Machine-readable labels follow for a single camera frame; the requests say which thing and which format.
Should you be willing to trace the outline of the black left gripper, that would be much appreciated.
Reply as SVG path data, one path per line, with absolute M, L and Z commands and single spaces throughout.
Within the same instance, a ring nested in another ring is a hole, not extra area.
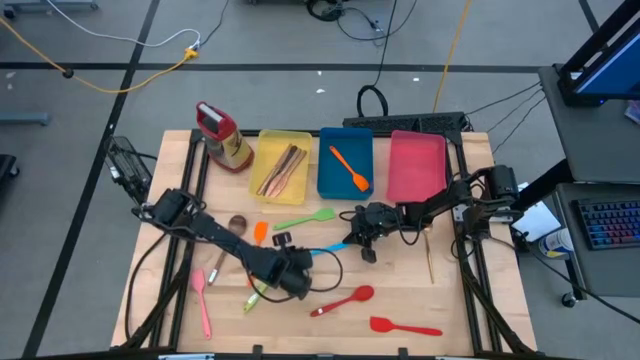
M 312 284 L 308 274 L 313 266 L 311 251 L 294 246 L 290 232 L 275 234 L 273 241 L 275 247 L 253 247 L 252 274 L 290 297 L 304 299 Z

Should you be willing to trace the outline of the blue silicone spatula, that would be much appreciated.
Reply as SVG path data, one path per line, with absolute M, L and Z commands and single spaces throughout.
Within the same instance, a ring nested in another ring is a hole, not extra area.
M 337 251 L 346 249 L 347 247 L 348 247 L 347 244 L 336 243 L 336 244 L 333 244 L 333 245 L 330 245 L 330 246 L 327 246 L 327 247 L 311 250 L 311 255 L 315 256 L 315 255 L 320 255 L 320 254 L 326 253 L 326 252 L 337 252 Z

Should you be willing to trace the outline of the green silicone spoon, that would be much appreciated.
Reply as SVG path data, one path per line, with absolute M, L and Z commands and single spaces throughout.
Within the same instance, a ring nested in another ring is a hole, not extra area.
M 248 313 L 256 305 L 256 303 L 261 299 L 261 296 L 263 295 L 264 291 L 268 288 L 268 286 L 264 283 L 258 283 L 256 285 L 256 288 L 257 288 L 257 291 L 248 298 L 248 300 L 245 302 L 243 306 L 244 313 Z

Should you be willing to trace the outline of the short orange silicone spatula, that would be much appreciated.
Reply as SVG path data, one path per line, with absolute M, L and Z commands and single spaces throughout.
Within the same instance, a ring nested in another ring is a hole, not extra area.
M 339 150 L 333 146 L 329 146 L 330 152 L 336 157 L 336 159 L 345 167 L 345 169 L 351 174 L 354 185 L 361 191 L 365 192 L 369 189 L 370 185 L 368 180 L 361 174 L 355 172 L 346 159 L 342 156 Z

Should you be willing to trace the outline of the green silicone spatula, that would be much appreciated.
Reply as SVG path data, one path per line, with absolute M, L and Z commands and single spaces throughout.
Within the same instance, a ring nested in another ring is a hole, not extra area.
M 322 208 L 316 211 L 315 213 L 313 213 L 312 215 L 278 223 L 273 226 L 273 230 L 274 231 L 284 230 L 284 229 L 287 229 L 296 225 L 300 225 L 309 221 L 324 222 L 324 221 L 332 220 L 335 217 L 336 217 L 336 212 L 333 208 Z

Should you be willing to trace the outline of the red silicone spoon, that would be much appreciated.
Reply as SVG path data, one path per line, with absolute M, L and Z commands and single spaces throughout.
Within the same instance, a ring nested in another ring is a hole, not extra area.
M 311 317 L 318 317 L 321 316 L 327 312 L 330 312 L 344 304 L 347 304 L 349 302 L 365 302 L 368 301 L 369 299 L 371 299 L 375 294 L 375 290 L 372 286 L 370 285 L 363 285 L 363 286 L 359 286 L 358 288 L 356 288 L 353 293 L 349 296 L 346 297 L 344 299 L 341 299 L 339 301 L 336 301 L 334 303 L 328 304 L 328 305 L 324 305 L 322 307 L 319 307 L 315 310 L 313 310 L 310 313 Z

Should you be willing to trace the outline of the brown wooden spoon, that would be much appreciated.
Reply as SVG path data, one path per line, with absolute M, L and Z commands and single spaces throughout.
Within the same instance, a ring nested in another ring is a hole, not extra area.
M 239 237 L 242 237 L 245 234 L 246 228 L 247 228 L 247 220 L 242 215 L 234 215 L 228 222 L 228 230 Z M 212 269 L 207 279 L 208 286 L 211 286 L 214 284 L 217 276 L 219 275 L 220 269 L 226 258 L 226 255 L 227 255 L 226 252 L 222 252 L 219 255 L 214 265 L 214 268 Z

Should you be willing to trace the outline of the gold metal spoon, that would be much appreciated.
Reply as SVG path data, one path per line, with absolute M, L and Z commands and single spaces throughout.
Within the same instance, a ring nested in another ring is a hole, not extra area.
M 435 285 L 435 276 L 434 276 L 434 270 L 433 270 L 432 254 L 431 254 L 431 247 L 430 247 L 430 242 L 429 242 L 430 230 L 431 230 L 431 226 L 427 227 L 426 230 L 423 230 L 422 234 L 424 236 L 424 243 L 425 243 L 425 249 L 426 249 L 426 257 L 427 257 L 427 265 L 428 265 L 428 270 L 429 270 L 430 282 L 431 282 L 432 285 Z

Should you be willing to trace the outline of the pink silicone spatula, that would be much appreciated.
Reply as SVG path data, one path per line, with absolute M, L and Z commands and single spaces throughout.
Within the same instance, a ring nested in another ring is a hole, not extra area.
M 206 287 L 206 280 L 204 277 L 204 271 L 202 269 L 196 269 L 192 272 L 191 285 L 198 296 L 198 303 L 200 306 L 202 329 L 203 329 L 204 336 L 207 340 L 210 340 L 212 338 L 212 330 L 209 322 L 206 302 L 204 299 L 204 290 Z

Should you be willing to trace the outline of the red silicone spatula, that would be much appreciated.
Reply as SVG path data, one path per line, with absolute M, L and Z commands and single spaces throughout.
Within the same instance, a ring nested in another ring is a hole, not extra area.
M 388 333 L 394 330 L 407 331 L 428 336 L 442 336 L 443 332 L 439 329 L 398 325 L 391 320 L 383 317 L 371 317 L 369 319 L 370 328 L 380 333 Z

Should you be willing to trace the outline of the pink plastic bin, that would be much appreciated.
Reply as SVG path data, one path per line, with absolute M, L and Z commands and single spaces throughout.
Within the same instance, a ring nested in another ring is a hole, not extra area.
M 395 130 L 391 136 L 387 198 L 423 202 L 446 188 L 446 140 Z

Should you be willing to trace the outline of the white paper sheet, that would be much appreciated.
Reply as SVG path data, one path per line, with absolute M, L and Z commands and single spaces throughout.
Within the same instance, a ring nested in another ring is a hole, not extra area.
M 538 201 L 529 207 L 511 228 L 523 234 L 527 242 L 535 242 L 561 229 L 562 225 L 545 202 Z

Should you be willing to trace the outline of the grey equipment cart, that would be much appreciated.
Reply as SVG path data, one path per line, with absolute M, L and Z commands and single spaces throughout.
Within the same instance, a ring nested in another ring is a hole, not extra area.
M 578 284 L 600 296 L 640 298 L 640 247 L 590 250 L 575 210 L 579 200 L 640 204 L 640 125 L 624 116 L 623 100 L 568 107 L 556 69 L 542 67 L 538 75 L 564 158 L 522 190 L 513 207 L 526 210 L 551 195 L 574 244 L 567 269 Z

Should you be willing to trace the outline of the backlit rainbow keyboard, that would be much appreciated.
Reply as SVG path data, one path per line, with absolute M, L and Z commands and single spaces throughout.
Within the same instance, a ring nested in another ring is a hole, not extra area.
M 640 247 L 640 199 L 582 199 L 572 206 L 590 250 Z

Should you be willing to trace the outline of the black monitor with blue screen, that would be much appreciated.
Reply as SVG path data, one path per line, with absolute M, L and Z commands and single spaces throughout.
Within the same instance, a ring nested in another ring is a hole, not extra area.
M 557 74 L 569 107 L 640 100 L 640 0 L 624 0 Z

